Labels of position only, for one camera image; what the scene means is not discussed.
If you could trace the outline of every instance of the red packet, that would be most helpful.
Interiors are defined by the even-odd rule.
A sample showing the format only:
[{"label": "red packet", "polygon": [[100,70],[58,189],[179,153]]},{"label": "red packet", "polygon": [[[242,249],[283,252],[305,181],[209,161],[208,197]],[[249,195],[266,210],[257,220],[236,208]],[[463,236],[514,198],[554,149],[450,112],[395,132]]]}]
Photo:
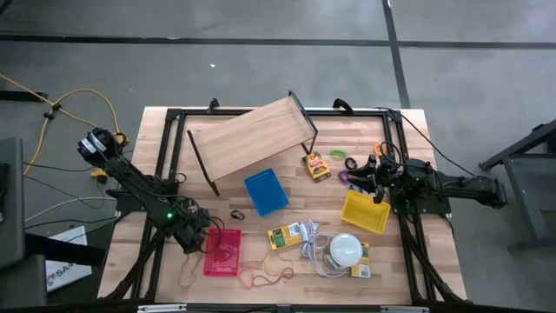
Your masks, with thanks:
[{"label": "red packet", "polygon": [[[208,230],[206,251],[215,250],[220,234],[217,229]],[[205,257],[205,276],[234,277],[240,262],[242,230],[222,230],[220,245]]]}]

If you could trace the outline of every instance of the yellow plastic basket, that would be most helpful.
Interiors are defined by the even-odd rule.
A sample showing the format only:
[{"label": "yellow plastic basket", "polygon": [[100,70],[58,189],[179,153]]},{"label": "yellow plastic basket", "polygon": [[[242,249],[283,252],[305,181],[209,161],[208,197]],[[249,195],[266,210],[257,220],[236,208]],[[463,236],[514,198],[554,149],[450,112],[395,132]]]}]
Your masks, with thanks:
[{"label": "yellow plastic basket", "polygon": [[347,193],[341,219],[377,234],[384,233],[390,213],[390,204],[374,203],[371,196],[350,190]]}]

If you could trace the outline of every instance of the floor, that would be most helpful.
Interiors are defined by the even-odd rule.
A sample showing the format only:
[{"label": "floor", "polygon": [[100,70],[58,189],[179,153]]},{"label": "floor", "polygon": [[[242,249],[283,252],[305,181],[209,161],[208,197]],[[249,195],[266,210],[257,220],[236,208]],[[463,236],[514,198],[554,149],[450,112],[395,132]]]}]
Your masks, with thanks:
[{"label": "floor", "polygon": [[[76,88],[100,90],[115,104],[122,130],[132,135],[147,105],[208,105],[217,97],[221,105],[257,106],[283,97],[290,89],[308,107],[328,107],[341,97],[354,107],[424,109],[433,141],[475,173],[480,173],[480,161],[525,136],[532,127],[554,119],[556,49],[549,44],[556,42],[554,1],[385,3],[391,6],[395,29],[387,27],[381,0],[168,0],[163,4],[146,0],[19,0],[0,16],[1,32],[163,37],[167,41],[176,37],[338,39],[353,44],[1,42],[0,72],[49,93],[50,99]],[[398,58],[397,48],[393,57],[384,44],[393,40],[393,35],[400,41],[548,43],[540,45],[548,49],[402,46]],[[370,44],[357,44],[358,40]],[[0,81],[0,90],[16,89]],[[75,96],[64,105],[80,117],[113,127],[108,109],[92,95]],[[47,109],[40,103],[0,105],[0,136],[21,137],[27,161],[36,148],[42,114]],[[87,168],[76,153],[76,143],[86,130],[80,123],[56,117],[37,163]],[[437,161],[440,170],[461,174],[439,155]],[[88,172],[34,168],[29,174],[72,195],[100,196]],[[508,244],[531,234],[518,212],[505,172],[494,169],[491,175],[506,183],[509,206],[492,210],[470,201],[451,202],[469,299],[554,311],[556,250],[522,256],[507,253]],[[27,217],[67,199],[39,183],[25,182]],[[33,223],[95,220],[113,212],[111,201],[96,210],[73,203]],[[53,235],[79,224],[49,224],[34,231]],[[92,230],[99,225],[86,227]],[[89,241],[106,247],[109,236],[107,227],[89,236]],[[93,296],[93,285],[91,278],[72,288],[82,296]],[[50,299],[53,303],[71,300],[75,297],[66,290]]]}]

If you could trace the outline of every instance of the wooden tabletop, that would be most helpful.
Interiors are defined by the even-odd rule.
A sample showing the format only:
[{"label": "wooden tabletop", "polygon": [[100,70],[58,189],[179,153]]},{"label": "wooden tabletop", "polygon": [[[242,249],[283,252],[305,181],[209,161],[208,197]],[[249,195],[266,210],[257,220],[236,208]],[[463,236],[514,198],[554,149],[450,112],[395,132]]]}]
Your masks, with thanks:
[{"label": "wooden tabletop", "polygon": [[[145,174],[153,174],[160,147],[166,107],[145,108],[141,127],[136,140],[133,164]],[[425,135],[427,122],[423,110],[403,110]],[[230,117],[187,117],[186,130],[204,130],[229,120]],[[220,217],[229,229],[242,230],[240,266],[255,266],[270,250],[267,230],[288,223],[311,219],[320,223],[320,231],[328,234],[347,232],[362,242],[370,243],[370,268],[372,276],[365,278],[324,278],[318,276],[308,259],[300,255],[299,247],[278,250],[281,257],[291,259],[295,276],[282,279],[274,286],[245,290],[236,278],[207,277],[203,275],[204,255],[195,253],[184,256],[177,242],[167,240],[156,293],[158,302],[184,303],[331,303],[331,304],[409,304],[407,274],[401,248],[400,229],[397,216],[390,214],[383,235],[370,233],[352,224],[342,222],[341,208],[348,188],[337,177],[343,170],[343,161],[332,160],[328,153],[332,149],[345,150],[358,163],[364,164],[375,143],[383,141],[382,121],[376,117],[313,117],[319,130],[315,149],[320,151],[333,171],[328,180],[315,184],[301,166],[303,149],[295,146],[259,163],[248,166],[218,182],[221,196],[214,195],[206,183],[201,168],[187,136],[183,137],[180,162],[177,171],[187,175],[188,180],[180,193],[196,199],[210,214]],[[430,144],[413,128],[404,123],[409,156],[430,161],[434,154]],[[397,138],[394,127],[393,137]],[[167,156],[172,151],[173,129]],[[166,164],[164,173],[168,172]],[[289,206],[269,216],[257,216],[243,180],[267,168],[273,168],[289,199]],[[230,216],[231,210],[239,210],[245,220],[238,221]],[[123,279],[137,258],[141,242],[145,215],[133,213],[116,225],[109,255],[104,268],[98,296],[110,293]],[[453,291],[466,297],[461,277],[458,256],[452,233],[446,221],[438,216],[424,215],[423,227],[431,262]],[[202,259],[194,268],[197,259]],[[288,266],[270,254],[269,267],[273,271]],[[420,291],[425,293],[422,271],[416,268]],[[146,289],[149,270],[143,277]]]},{"label": "wooden tabletop", "polygon": [[314,137],[292,97],[192,133],[213,182]]}]

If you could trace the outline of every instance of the round white object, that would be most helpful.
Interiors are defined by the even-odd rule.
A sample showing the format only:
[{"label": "round white object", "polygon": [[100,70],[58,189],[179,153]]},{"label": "round white object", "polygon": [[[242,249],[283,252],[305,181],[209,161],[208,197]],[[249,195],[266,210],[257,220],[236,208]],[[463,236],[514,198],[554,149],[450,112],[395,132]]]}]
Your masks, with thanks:
[{"label": "round white object", "polygon": [[363,248],[354,235],[340,234],[332,239],[330,255],[342,268],[351,267],[361,260]]}]

